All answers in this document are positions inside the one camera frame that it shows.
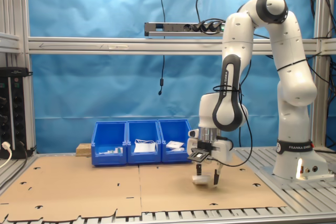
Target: small wooden block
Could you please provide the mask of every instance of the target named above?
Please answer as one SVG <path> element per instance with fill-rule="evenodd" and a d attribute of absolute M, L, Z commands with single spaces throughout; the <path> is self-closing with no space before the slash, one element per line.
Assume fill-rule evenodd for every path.
<path fill-rule="evenodd" d="M 76 148 L 76 157 L 91 157 L 91 144 L 79 144 Z"/>

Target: metal grating floor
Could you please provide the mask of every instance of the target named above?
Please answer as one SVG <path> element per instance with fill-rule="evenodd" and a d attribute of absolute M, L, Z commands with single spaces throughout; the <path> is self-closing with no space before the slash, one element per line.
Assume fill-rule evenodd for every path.
<path fill-rule="evenodd" d="M 237 148 L 236 154 L 244 160 L 249 153 L 249 148 Z M 335 157 L 329 154 L 321 154 L 328 162 L 335 163 Z M 29 167 L 39 156 L 31 157 L 27 162 Z M 64 224 L 99 224 L 112 222 L 207 222 L 207 223 L 251 223 L 251 222 L 286 222 L 286 223 L 336 223 L 336 183 L 328 184 L 325 188 L 324 182 L 308 183 L 305 186 L 293 186 L 293 188 L 279 189 L 271 183 L 267 177 L 259 172 L 263 166 L 273 166 L 276 152 L 273 147 L 254 148 L 248 165 L 253 171 L 288 205 L 281 208 L 250 208 L 250 209 L 223 209 L 204 211 L 176 211 L 176 212 L 147 212 L 140 217 L 116 218 L 115 216 L 106 218 L 78 218 Z M 10 161 L 4 169 L 0 170 L 0 182 L 3 182 L 15 170 L 20 167 L 23 160 Z M 53 224 L 49 222 L 30 221 L 17 222 L 17 224 Z"/>

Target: control box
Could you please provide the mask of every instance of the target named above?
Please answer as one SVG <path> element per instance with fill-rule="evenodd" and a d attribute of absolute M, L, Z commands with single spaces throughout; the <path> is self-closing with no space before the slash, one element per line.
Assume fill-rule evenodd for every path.
<path fill-rule="evenodd" d="M 31 156 L 34 149 L 27 150 L 26 117 L 23 78 L 29 73 L 25 68 L 0 68 L 0 142 L 9 142 L 12 158 L 25 158 L 18 142 L 22 142 Z M 0 147 L 0 158 L 8 158 L 8 151 Z"/>

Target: small white package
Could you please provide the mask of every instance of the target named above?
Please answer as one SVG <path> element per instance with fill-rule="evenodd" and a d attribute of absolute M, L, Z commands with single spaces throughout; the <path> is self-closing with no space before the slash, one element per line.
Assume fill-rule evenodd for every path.
<path fill-rule="evenodd" d="M 135 141 L 134 152 L 155 152 L 156 143 L 153 140 L 140 140 L 136 139 Z"/>
<path fill-rule="evenodd" d="M 167 143 L 166 147 L 170 149 L 178 149 L 183 145 L 181 142 L 176 142 L 176 141 L 170 141 Z"/>
<path fill-rule="evenodd" d="M 172 152 L 181 152 L 184 151 L 184 148 L 176 148 L 176 149 L 172 149 Z"/>

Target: white power cable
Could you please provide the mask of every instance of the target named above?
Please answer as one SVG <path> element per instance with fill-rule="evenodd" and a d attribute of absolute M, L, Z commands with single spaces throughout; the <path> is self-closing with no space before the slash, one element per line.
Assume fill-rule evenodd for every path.
<path fill-rule="evenodd" d="M 1 146 L 2 146 L 3 149 L 5 149 L 9 152 L 9 158 L 7 159 L 7 161 L 4 164 L 2 164 L 0 166 L 0 169 L 2 167 L 4 167 L 12 158 L 12 150 L 10 149 L 10 144 L 8 142 L 3 142 Z"/>

